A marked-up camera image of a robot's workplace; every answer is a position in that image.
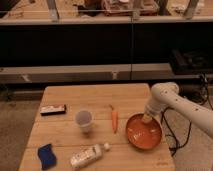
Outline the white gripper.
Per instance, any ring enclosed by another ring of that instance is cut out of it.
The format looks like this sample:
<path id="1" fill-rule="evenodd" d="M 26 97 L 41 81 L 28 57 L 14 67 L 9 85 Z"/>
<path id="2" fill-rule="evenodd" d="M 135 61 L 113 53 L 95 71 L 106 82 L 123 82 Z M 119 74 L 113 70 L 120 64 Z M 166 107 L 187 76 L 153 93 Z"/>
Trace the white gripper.
<path id="1" fill-rule="evenodd" d="M 146 114 L 142 116 L 141 121 L 145 124 L 150 123 L 153 120 L 152 116 L 161 114 L 166 108 L 167 108 L 166 104 L 161 103 L 154 97 L 150 97 L 145 105 Z"/>

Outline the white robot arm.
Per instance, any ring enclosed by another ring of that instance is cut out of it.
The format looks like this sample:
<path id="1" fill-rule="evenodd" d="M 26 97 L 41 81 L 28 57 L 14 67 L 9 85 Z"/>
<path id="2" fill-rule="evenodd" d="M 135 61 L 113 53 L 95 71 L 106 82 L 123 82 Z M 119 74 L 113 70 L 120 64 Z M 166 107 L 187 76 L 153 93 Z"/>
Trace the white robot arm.
<path id="1" fill-rule="evenodd" d="M 213 138 L 213 110 L 181 97 L 179 86 L 174 82 L 154 84 L 150 92 L 151 96 L 144 110 L 146 114 L 155 116 L 166 107 L 173 108 Z"/>

